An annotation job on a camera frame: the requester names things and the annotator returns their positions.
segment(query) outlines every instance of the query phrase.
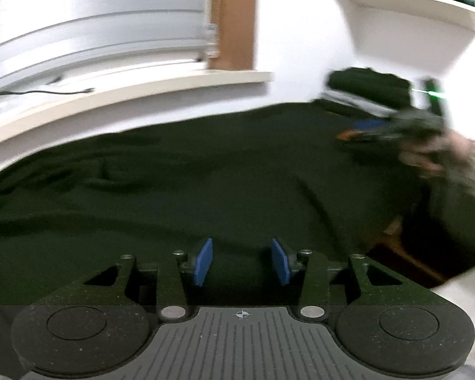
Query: green blanket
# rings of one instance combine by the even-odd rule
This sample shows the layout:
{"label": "green blanket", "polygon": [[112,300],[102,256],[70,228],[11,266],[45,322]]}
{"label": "green blanket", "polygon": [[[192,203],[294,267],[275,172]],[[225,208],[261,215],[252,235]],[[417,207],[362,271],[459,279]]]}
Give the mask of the green blanket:
{"label": "green blanket", "polygon": [[269,247],[282,237],[345,260],[367,251],[419,189],[398,164],[335,147],[352,119],[318,103],[101,135],[0,172],[0,304],[28,304],[122,254],[156,261],[214,241],[208,303],[282,303]]}

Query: person's arm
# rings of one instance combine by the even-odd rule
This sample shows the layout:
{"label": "person's arm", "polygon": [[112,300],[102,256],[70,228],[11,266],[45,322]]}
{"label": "person's arm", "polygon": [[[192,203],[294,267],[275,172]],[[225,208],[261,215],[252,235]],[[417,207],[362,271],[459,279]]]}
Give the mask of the person's arm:
{"label": "person's arm", "polygon": [[[444,166],[428,158],[430,151],[448,153]],[[475,142],[450,131],[422,147],[406,144],[400,158],[425,177],[439,177],[433,179],[432,215],[455,240],[475,251]],[[433,291],[465,310],[475,325],[475,267]],[[475,366],[475,344],[467,363]],[[453,378],[475,378],[475,371],[461,368]]]}

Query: bookshelf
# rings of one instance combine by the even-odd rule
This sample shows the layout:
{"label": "bookshelf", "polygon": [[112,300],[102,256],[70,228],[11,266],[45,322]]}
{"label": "bookshelf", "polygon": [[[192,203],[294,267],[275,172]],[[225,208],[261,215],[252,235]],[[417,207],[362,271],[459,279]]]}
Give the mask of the bookshelf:
{"label": "bookshelf", "polygon": [[380,8],[431,18],[475,32],[475,7],[454,0],[350,0],[362,7]]}

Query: wooden window frame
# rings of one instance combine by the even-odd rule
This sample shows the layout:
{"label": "wooden window frame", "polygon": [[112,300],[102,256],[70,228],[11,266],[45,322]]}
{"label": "wooden window frame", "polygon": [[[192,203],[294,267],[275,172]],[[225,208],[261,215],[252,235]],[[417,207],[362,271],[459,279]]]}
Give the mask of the wooden window frame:
{"label": "wooden window frame", "polygon": [[211,23],[218,26],[219,55],[213,70],[253,70],[257,0],[211,0]]}

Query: screw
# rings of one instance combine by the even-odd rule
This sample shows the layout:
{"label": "screw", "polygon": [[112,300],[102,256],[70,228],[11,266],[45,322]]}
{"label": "screw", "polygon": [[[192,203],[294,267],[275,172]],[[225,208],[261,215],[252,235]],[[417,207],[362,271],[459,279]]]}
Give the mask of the screw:
{"label": "screw", "polygon": [[168,306],[163,308],[160,313],[166,319],[181,319],[186,314],[186,310],[180,306]]}
{"label": "screw", "polygon": [[326,311],[318,306],[305,306],[301,309],[301,315],[310,319],[318,319],[322,317]]}
{"label": "screw", "polygon": [[188,261],[188,254],[186,254],[183,250],[174,250],[173,255],[176,258],[178,265],[183,265],[186,261]]}

